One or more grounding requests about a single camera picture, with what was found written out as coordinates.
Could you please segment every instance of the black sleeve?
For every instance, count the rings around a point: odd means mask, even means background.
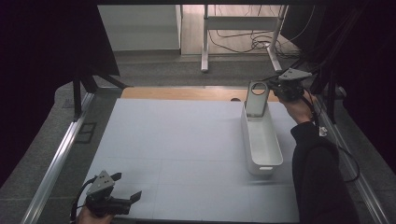
[[[311,122],[291,134],[297,143],[292,172],[301,223],[360,223],[338,169],[337,148]]]

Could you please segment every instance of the hand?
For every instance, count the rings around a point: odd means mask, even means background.
[[[311,102],[311,99],[313,103],[317,100],[315,96],[310,95],[310,93],[308,93],[307,91],[304,91],[304,97],[308,100],[308,102]],[[279,102],[286,107],[289,115],[297,122],[297,124],[312,120],[311,110],[302,99],[298,99],[292,102],[285,102],[279,98]]]
[[[78,215],[78,224],[110,224],[114,215],[106,215],[105,217],[97,217],[90,209],[83,206]]]

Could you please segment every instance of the white table surface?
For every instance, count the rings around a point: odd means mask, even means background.
[[[86,180],[121,172],[112,196],[142,190],[129,218],[298,222],[291,158],[295,125],[269,102],[283,163],[267,179],[251,175],[240,102],[119,99]],[[79,204],[85,199],[83,192]]]

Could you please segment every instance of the white tray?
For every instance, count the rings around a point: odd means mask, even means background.
[[[248,171],[253,175],[271,175],[282,164],[283,157],[268,105],[262,118],[247,118],[243,113],[241,121]]]

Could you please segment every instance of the metal stand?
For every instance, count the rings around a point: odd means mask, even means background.
[[[267,48],[268,55],[270,56],[271,62],[273,64],[274,70],[276,72],[282,71],[282,67],[280,66],[280,63],[276,57],[275,47],[276,47],[277,37],[279,36],[279,33],[280,33],[280,28],[282,27],[283,20],[285,19],[286,10],[287,10],[287,7],[282,6],[282,11],[280,12],[279,16],[277,17],[276,28],[273,33],[272,41]]]
[[[109,83],[115,85],[116,87],[122,90],[124,90],[127,87],[130,87],[116,80],[114,77],[111,77],[110,75],[97,70],[92,66],[88,66],[88,69],[91,70],[90,72],[95,73],[97,76],[101,77],[102,79],[108,81]],[[81,74],[79,70],[77,71],[73,79],[73,93],[74,93],[74,104],[75,104],[74,122],[76,122],[81,117],[81,113],[82,113],[80,82],[82,83],[82,85],[84,86],[85,90],[88,93],[95,93],[99,88],[98,85],[96,84],[96,81],[93,79],[92,75]]]
[[[201,71],[208,71],[208,51],[207,32],[209,30],[274,30],[271,43],[267,51],[276,72],[281,72],[282,68],[276,57],[276,41],[280,33],[280,28],[286,13],[286,6],[282,7],[279,16],[276,17],[209,17],[208,6],[205,5],[204,14],[204,43],[202,46]]]

